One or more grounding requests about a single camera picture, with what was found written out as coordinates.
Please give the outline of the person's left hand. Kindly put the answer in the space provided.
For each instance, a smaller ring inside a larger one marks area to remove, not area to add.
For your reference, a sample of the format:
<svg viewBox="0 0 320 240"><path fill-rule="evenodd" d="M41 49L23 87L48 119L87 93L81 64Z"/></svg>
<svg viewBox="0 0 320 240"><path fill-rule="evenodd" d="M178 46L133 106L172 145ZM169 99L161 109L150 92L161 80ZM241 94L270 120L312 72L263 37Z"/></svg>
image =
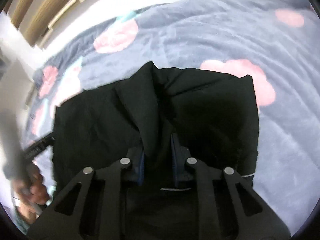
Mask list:
<svg viewBox="0 0 320 240"><path fill-rule="evenodd" d="M22 180L13 179L11 181L12 189L20 200L17 207L18 214L28 224L32 224L37 219L37 214L32 204L44 205L50 200L47 188L43 184L43 176L40 174L39 168L35 164L32 164L30 171L31 186L28 187L29 193L23 192L23 189L27 188L27 186Z"/></svg>

